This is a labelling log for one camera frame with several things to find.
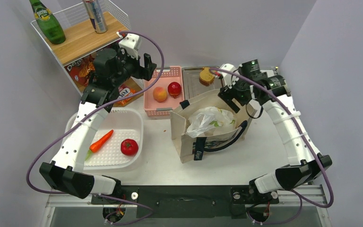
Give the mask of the orange snack packet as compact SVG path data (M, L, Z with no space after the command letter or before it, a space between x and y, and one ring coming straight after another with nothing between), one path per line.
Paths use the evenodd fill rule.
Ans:
M119 87L119 98L123 98L123 97L126 97L126 96L130 96L130 95L133 95L135 94L137 91L133 88L130 88L126 85L121 85ZM126 106L130 101L131 101L132 98L126 98L126 99L123 99L119 102L117 102L116 104L119 105L119 106Z

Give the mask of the orange peach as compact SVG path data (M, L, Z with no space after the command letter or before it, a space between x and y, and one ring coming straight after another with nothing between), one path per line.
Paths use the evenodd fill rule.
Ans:
M153 98L157 101L157 102L164 102L167 98L167 91L164 87L156 87L153 90Z

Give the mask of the white plastic grocery bag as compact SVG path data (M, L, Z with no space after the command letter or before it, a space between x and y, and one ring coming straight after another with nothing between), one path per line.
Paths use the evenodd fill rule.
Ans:
M191 138L226 134L236 129L237 119L228 110L217 107L198 109L189 118L186 134Z

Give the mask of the red pomegranate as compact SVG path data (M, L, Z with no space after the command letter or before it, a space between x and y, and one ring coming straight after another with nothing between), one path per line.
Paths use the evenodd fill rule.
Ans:
M167 90L171 97L177 98L182 92L182 86L178 82L171 82Z

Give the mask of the white plastic basin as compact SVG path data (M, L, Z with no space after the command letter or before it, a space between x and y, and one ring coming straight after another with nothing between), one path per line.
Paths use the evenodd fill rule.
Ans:
M92 113L89 110L93 108L94 105L81 105L79 112L69 119L61 147L52 158L53 164L91 174L124 169L138 159L143 141L143 119L140 113L125 107ZM114 130L111 138L85 161L90 145L110 130ZM133 139L138 143L136 155L126 156L121 153L121 142L125 139Z

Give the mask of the beige canvas tote bag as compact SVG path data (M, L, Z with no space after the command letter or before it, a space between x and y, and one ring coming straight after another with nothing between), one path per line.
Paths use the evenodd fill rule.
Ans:
M196 97L184 100L170 112L171 138L176 148L180 161L202 160L204 154L224 150L235 142L244 139L244 136L253 120L249 115L254 115L256 110L247 104L237 106L241 109L235 113L219 96L219 89L211 90ZM193 138L187 134L191 125L189 117L205 107L216 107L220 110L230 111L234 119L230 121L231 128L219 131L220 123L210 122L214 126L214 132L205 132Z

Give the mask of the red chips bag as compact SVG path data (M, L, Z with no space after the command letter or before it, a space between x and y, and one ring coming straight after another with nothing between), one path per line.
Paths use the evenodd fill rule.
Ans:
M90 54L64 67L76 85L82 87L86 87L88 85L91 73L95 71L93 64L94 59L95 58Z

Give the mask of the silver drink can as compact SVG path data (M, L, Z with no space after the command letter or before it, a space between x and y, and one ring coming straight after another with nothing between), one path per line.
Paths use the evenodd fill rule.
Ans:
M99 1L82 0L82 2L95 32L98 34L107 32L107 24Z

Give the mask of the red tomato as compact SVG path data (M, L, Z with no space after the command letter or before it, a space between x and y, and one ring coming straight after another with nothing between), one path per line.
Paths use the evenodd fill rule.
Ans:
M138 143L133 139L125 139L121 142L121 153L126 156L134 156L138 153Z

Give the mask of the red chili pepper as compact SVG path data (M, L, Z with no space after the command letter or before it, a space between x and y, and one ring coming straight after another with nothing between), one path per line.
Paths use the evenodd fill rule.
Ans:
M89 150L87 152L87 155L85 157L85 161L87 161L91 157L92 154L98 152L102 148L102 146L111 138L113 133L114 133L114 130L110 130L104 136L102 136L99 140L97 140L96 142L91 144L89 147Z

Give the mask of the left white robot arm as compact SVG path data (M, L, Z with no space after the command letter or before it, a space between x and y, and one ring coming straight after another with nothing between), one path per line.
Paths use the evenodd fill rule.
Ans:
M65 133L63 144L49 163L43 162L39 172L54 192L84 199L90 194L103 194L110 203L121 200L119 180L83 172L87 151L100 125L111 112L120 96L118 87L131 77L149 81L157 64L151 56L131 56L131 51L103 49L93 61L94 70L79 104L72 128Z

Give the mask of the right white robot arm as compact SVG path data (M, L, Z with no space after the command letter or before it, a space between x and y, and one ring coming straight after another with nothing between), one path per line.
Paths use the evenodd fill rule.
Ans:
M260 70L258 60L238 67L225 63L217 74L225 81L219 97L236 113L251 100L257 101L271 118L287 154L286 166L250 181L251 201L262 202L268 192L294 189L332 165L330 156L321 154L305 130L284 77Z

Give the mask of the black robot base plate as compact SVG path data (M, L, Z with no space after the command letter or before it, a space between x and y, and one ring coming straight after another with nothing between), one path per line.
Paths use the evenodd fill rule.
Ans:
M137 208L141 218L245 218L261 205L278 204L276 192L258 194L248 185L122 186L117 198L145 205Z

